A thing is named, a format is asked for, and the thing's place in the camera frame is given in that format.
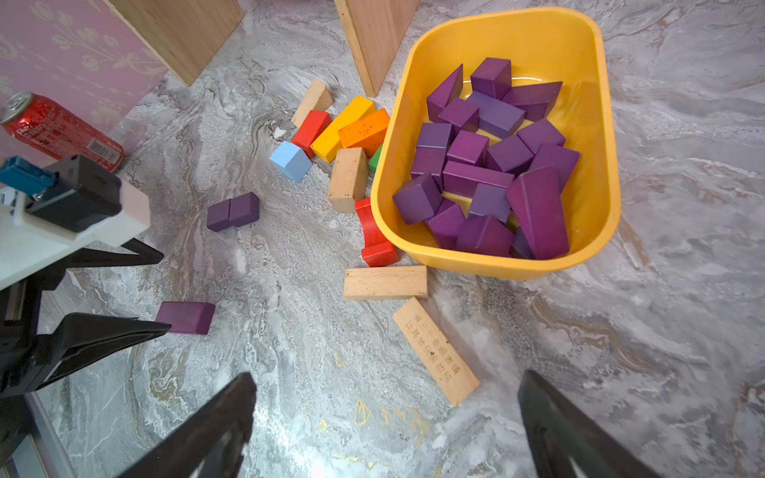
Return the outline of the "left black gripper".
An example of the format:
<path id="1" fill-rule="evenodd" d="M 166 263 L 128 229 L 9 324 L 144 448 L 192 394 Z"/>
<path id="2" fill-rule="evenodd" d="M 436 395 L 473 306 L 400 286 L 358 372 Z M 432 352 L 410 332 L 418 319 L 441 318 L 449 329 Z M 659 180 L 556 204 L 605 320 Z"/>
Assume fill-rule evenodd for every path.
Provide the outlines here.
<path id="1" fill-rule="evenodd" d="M 66 269 L 159 264 L 163 252 L 131 239 L 131 254 L 82 248 L 57 262 Z M 72 313 L 49 335 L 37 336 L 47 271 L 42 269 L 1 291 L 1 464 L 34 423 L 26 394 L 45 388 L 112 354 L 164 336 L 171 326 L 134 318 Z"/>

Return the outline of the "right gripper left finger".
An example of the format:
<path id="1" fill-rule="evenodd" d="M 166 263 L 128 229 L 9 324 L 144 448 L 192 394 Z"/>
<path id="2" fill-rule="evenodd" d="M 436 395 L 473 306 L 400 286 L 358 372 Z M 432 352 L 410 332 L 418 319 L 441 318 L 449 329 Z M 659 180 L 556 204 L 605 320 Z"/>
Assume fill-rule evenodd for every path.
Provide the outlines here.
<path id="1" fill-rule="evenodd" d="M 248 372 L 231 380 L 124 477 L 236 477 L 253 430 L 257 386 Z"/>

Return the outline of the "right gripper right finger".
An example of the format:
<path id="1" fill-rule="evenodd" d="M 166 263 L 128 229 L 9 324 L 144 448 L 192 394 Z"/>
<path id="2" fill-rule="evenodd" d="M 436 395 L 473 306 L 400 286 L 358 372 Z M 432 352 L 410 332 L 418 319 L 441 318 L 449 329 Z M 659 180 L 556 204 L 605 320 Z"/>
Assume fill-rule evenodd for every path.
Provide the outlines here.
<path id="1" fill-rule="evenodd" d="M 518 402 L 539 477 L 655 477 L 535 370 L 526 370 Z"/>

